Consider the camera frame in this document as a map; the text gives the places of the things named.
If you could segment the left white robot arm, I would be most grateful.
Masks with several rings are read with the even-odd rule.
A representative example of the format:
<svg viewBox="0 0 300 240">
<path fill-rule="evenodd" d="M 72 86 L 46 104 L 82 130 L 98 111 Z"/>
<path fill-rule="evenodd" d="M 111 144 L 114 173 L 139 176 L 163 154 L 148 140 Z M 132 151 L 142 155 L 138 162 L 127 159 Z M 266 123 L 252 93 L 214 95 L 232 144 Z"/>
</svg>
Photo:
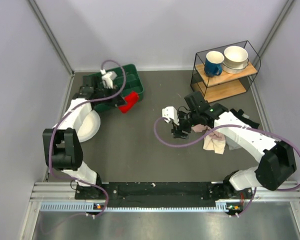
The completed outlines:
<svg viewBox="0 0 300 240">
<path fill-rule="evenodd" d="M 102 74 L 101 78 L 85 76 L 83 85 L 76 93 L 67 111 L 53 128 L 43 131 L 43 148 L 49 173 L 61 171 L 76 181 L 79 190 L 86 190 L 92 198 L 99 198 L 106 191 L 103 189 L 98 173 L 91 170 L 84 162 L 84 154 L 78 132 L 84 120 L 94 114 L 94 104 L 111 102 L 121 107 L 126 100 L 121 96 L 127 82 L 127 76 L 122 75 L 123 82 L 118 87 L 113 82 L 117 78 L 114 71 Z"/>
</svg>

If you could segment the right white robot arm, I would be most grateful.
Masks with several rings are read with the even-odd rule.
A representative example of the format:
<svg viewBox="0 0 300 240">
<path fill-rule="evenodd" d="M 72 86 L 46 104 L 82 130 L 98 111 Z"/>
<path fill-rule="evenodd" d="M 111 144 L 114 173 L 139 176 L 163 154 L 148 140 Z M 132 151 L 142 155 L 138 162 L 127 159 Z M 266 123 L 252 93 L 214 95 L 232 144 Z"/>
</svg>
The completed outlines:
<svg viewBox="0 0 300 240">
<path fill-rule="evenodd" d="M 255 129 L 235 116 L 225 106 L 210 105 L 199 91 L 184 98 L 186 112 L 173 106 L 162 109 L 167 123 L 172 123 L 174 138 L 187 139 L 192 127 L 200 124 L 215 128 L 218 133 L 246 150 L 258 162 L 258 166 L 246 170 L 237 170 L 223 180 L 223 192 L 229 198 L 235 198 L 242 190 L 263 187 L 276 191 L 296 171 L 293 147 L 284 140 L 275 140 Z"/>
</svg>

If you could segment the red underwear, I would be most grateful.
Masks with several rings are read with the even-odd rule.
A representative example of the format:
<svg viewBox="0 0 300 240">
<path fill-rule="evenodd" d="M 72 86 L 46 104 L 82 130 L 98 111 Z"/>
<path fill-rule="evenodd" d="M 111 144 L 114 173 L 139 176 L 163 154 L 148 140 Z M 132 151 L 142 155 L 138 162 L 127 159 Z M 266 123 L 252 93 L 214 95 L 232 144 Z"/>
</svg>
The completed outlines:
<svg viewBox="0 0 300 240">
<path fill-rule="evenodd" d="M 124 97 L 126 103 L 122 106 L 119 106 L 118 109 L 123 114 L 126 114 L 139 101 L 139 98 L 139 94 L 135 91 L 132 91 L 126 97 Z"/>
</svg>

